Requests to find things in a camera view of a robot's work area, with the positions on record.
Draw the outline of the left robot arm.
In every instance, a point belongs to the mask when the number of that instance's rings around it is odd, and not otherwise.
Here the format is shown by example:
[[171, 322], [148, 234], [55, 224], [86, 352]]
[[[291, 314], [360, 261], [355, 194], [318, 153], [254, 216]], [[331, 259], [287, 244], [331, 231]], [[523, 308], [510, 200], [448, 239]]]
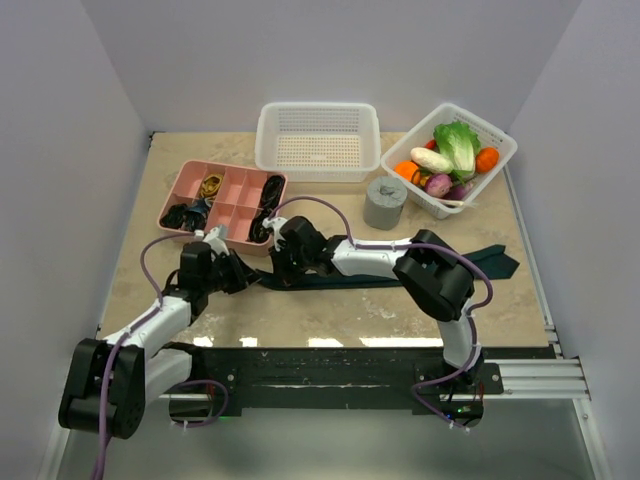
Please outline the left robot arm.
[[168, 347], [206, 309], [210, 295], [235, 294], [260, 276], [219, 241], [183, 246], [179, 266], [158, 299], [127, 326], [102, 340], [86, 338], [73, 352], [58, 411], [69, 430], [127, 439], [146, 406], [174, 385], [200, 390], [207, 368], [189, 354]]

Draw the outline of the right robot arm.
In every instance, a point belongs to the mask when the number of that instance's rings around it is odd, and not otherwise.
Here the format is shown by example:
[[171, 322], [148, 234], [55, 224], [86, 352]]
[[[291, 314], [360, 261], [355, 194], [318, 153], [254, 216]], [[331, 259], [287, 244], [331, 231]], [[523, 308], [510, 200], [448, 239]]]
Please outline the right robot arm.
[[274, 238], [273, 273], [284, 284], [293, 286], [312, 274], [397, 281], [418, 308], [438, 323], [448, 386], [466, 393], [480, 382], [476, 364], [480, 346], [472, 318], [476, 307], [470, 300], [474, 281], [486, 276], [436, 234], [421, 230], [411, 238], [386, 243], [348, 235], [326, 238], [303, 216], [273, 216], [263, 226]]

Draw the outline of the dark green tie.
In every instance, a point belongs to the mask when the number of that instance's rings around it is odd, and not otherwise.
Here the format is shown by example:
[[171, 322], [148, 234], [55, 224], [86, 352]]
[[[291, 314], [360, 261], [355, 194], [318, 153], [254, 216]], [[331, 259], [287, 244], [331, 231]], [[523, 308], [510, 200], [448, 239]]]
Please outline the dark green tie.
[[[466, 253], [464, 257], [491, 281], [511, 279], [520, 266], [519, 261], [506, 253], [506, 247], [499, 244]], [[379, 276], [321, 277], [318, 274], [306, 274], [293, 285], [286, 285], [274, 273], [258, 270], [258, 274], [258, 283], [274, 291], [349, 290], [401, 286], [398, 280]]]

